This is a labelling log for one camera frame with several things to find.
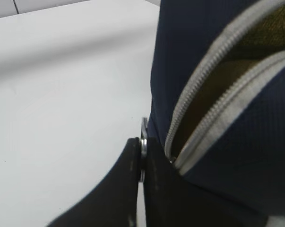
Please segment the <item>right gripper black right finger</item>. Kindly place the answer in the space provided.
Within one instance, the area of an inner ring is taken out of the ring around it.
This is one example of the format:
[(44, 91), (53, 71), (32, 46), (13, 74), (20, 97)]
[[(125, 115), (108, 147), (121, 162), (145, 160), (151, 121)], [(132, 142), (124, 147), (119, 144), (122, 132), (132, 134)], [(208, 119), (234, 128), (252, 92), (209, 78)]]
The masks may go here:
[(144, 200), (149, 227), (264, 227), (267, 216), (184, 180), (147, 139)]

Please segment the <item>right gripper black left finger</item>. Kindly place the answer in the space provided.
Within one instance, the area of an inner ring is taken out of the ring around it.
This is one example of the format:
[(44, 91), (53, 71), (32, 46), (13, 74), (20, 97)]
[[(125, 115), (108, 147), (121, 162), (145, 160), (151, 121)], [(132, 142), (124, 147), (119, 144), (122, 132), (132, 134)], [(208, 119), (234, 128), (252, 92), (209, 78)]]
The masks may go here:
[(81, 201), (54, 219), (49, 226), (137, 226), (139, 160), (139, 139), (128, 139), (118, 160), (103, 180)]

